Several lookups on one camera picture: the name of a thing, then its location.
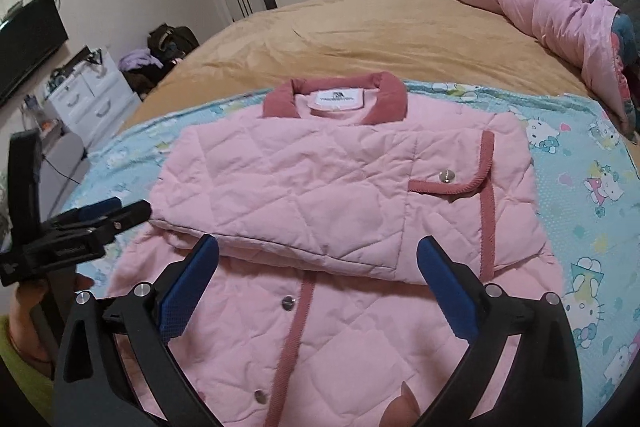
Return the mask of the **pink quilted jacket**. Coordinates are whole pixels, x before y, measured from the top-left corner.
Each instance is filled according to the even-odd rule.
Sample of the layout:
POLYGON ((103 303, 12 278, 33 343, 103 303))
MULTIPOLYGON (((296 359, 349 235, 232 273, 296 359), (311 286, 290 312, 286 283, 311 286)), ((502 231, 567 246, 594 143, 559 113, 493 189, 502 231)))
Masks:
POLYGON ((390 74, 293 80, 187 127, 150 203, 108 291, 217 239, 218 269, 171 349, 227 426, 376 426, 400 399, 430 404, 464 344, 416 264, 424 236, 510 295, 563 288, 518 117, 390 74))

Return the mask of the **purple clothes pile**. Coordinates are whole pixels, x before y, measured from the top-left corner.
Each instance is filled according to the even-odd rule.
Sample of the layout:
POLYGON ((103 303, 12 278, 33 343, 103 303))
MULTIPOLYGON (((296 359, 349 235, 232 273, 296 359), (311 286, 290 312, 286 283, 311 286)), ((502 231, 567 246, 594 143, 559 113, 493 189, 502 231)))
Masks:
POLYGON ((130 72, 130 70, 140 69, 146 66, 153 66, 159 69, 163 68, 163 63, 152 55, 149 48, 133 50, 125 54, 118 61, 118 69, 121 72, 130 72))

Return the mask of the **green sleeve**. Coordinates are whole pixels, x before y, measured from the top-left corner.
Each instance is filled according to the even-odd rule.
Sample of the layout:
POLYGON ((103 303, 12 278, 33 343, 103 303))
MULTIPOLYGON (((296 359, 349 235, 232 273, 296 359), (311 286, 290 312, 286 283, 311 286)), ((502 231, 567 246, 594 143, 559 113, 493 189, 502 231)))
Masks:
POLYGON ((1 317, 1 358, 26 399, 39 415, 51 425, 53 383, 49 377, 25 362, 10 340, 9 317, 1 317))

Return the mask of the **white drawer chest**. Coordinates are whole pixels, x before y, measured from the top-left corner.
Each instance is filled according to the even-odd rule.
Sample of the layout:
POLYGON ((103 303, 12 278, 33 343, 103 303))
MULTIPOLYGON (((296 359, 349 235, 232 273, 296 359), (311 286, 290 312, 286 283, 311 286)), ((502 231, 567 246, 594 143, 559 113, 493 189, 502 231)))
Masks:
POLYGON ((110 141, 141 104, 107 50, 88 46, 52 72, 42 94, 44 109, 86 150, 110 141))

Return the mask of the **dark bag pile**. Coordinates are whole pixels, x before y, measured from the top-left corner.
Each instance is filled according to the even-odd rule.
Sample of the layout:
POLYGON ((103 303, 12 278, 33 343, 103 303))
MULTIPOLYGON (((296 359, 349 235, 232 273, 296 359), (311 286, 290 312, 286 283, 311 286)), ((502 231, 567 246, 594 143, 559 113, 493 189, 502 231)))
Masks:
POLYGON ((189 27, 161 24, 149 33, 146 48, 163 63, 163 68, 146 66, 121 73, 131 90, 144 100, 179 62, 199 46, 198 38, 189 27))

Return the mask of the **black television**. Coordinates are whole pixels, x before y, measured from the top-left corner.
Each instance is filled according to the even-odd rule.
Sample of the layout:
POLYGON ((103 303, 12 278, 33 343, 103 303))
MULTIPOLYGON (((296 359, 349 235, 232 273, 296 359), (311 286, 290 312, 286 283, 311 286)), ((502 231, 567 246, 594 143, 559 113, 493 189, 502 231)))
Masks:
POLYGON ((67 40, 55 0, 32 0, 4 20, 0 41, 1 105, 67 40))

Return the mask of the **tan bed cover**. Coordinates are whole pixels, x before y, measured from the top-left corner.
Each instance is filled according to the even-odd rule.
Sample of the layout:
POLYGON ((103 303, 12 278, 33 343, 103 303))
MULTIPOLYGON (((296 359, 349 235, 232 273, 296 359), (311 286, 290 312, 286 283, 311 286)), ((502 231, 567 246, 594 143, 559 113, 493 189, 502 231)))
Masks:
POLYGON ((290 78, 391 72, 536 95, 590 95, 578 69, 506 18, 458 0, 314 0, 256 13, 204 41, 126 125, 290 78))

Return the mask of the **pink floral padded coat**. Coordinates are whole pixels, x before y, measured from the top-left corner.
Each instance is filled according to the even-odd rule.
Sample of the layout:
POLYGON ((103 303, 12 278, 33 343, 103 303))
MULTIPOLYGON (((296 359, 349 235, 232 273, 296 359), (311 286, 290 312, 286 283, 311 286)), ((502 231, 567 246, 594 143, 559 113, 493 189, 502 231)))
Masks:
POLYGON ((459 0, 506 17, 580 70, 627 138, 639 131, 639 46, 631 18, 608 0, 459 0))

